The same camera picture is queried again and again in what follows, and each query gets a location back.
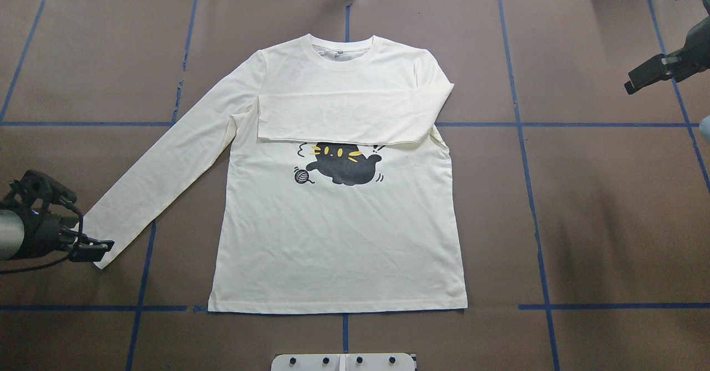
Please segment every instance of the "white mounting plate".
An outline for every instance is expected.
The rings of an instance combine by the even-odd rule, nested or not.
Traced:
[[[415,359],[407,353],[278,355],[271,363],[271,371],[416,371]]]

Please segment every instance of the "cat graphic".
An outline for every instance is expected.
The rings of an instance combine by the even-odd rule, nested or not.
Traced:
[[[365,157],[353,144],[318,142],[313,149],[316,161],[309,163],[306,170],[317,170],[335,184],[347,186],[370,182],[375,175],[375,163],[382,160],[377,154]]]

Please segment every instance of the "sleeve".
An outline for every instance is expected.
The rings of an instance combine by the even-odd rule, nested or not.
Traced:
[[[415,75],[415,87],[260,95],[259,139],[365,145],[421,142],[454,85],[428,50],[419,50],[406,61]]]
[[[211,88],[87,212],[84,232],[116,242],[97,267],[113,261],[215,163],[236,134],[231,115],[256,106],[265,73],[258,51]]]

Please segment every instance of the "crew neckline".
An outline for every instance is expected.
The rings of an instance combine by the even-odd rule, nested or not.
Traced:
[[[372,58],[376,55],[378,50],[378,38],[376,35],[362,40],[361,42],[329,42],[322,38],[313,37],[311,34],[306,34],[300,38],[301,47],[303,52],[310,60],[312,60],[317,65],[322,68],[329,70],[355,70],[358,68],[363,68],[368,65]],[[358,56],[355,59],[350,60],[328,60],[319,55],[313,45],[318,47],[324,47],[330,50],[344,50],[344,51],[356,51],[356,50],[368,50],[363,53],[363,55]]]

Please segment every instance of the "shirt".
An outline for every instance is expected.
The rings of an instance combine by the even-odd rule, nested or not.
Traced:
[[[467,306],[428,50],[312,35],[257,51],[87,212],[104,268],[231,144],[209,311]]]

